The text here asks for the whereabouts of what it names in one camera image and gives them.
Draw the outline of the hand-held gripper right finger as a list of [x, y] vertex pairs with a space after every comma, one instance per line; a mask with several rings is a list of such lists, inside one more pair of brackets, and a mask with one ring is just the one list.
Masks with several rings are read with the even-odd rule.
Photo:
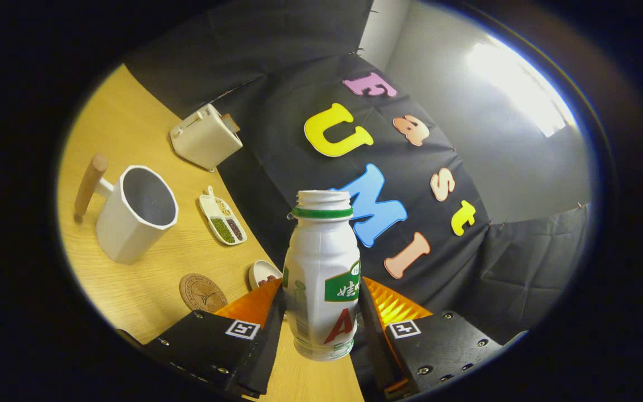
[[359, 281], [368, 358], [387, 400], [445, 387], [503, 349], [453, 310], [432, 313], [367, 277]]

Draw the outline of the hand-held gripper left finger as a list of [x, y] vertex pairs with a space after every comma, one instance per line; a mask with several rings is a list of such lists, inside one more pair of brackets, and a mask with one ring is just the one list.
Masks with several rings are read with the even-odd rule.
[[275, 365], [285, 307], [278, 278], [216, 313], [189, 313], [143, 352], [216, 394], [258, 399]]

